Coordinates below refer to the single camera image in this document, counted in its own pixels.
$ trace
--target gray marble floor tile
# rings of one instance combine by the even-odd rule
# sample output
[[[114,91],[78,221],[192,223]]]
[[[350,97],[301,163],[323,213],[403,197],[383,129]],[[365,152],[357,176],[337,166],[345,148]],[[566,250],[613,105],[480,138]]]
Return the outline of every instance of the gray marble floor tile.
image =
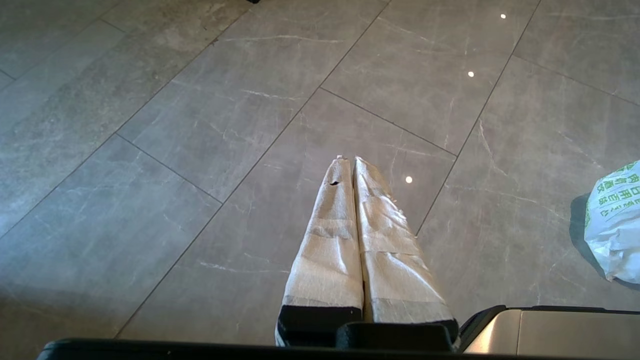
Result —
[[[536,4],[394,0],[323,87],[457,154]]]
[[[120,134],[224,200],[384,5],[261,2]]]
[[[414,231],[454,160],[318,90],[122,336],[273,344],[291,263],[324,172],[338,154],[358,154],[379,167]]]
[[[497,304],[640,310],[638,290],[592,265],[582,196],[638,159],[639,117],[511,58],[419,234],[458,320]]]
[[[9,75],[5,74],[4,72],[0,72],[0,90],[4,89],[12,82],[13,79]]]
[[[640,3],[542,0],[514,55],[640,104]]]
[[[203,11],[195,5],[203,2],[176,0],[137,13],[138,25],[116,46],[0,133],[0,234],[131,118],[220,34],[221,27],[251,6],[234,0],[226,2],[224,11]],[[194,26],[213,17],[214,26]]]
[[[14,79],[72,40],[119,0],[3,1],[0,69]]]
[[[11,129],[40,107],[64,84],[75,79],[97,58],[114,47],[124,33],[96,21],[50,57],[0,92],[0,133]]]
[[[0,241],[0,347],[114,336],[220,203],[114,136]]]

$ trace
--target white plastic bag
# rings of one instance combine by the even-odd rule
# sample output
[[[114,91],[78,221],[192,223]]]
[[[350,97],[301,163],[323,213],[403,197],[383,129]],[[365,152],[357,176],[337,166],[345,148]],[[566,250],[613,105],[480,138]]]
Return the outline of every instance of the white plastic bag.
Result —
[[[607,280],[640,284],[640,163],[598,180],[587,203],[584,241]]]

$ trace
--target white paper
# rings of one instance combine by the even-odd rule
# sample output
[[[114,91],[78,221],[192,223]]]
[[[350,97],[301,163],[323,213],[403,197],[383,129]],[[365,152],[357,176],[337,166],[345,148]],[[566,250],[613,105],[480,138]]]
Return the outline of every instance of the white paper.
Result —
[[[354,184],[365,319],[390,323],[452,320],[406,217],[378,169],[356,157]]]
[[[362,309],[363,302],[351,164],[339,157],[318,191],[282,304]]]

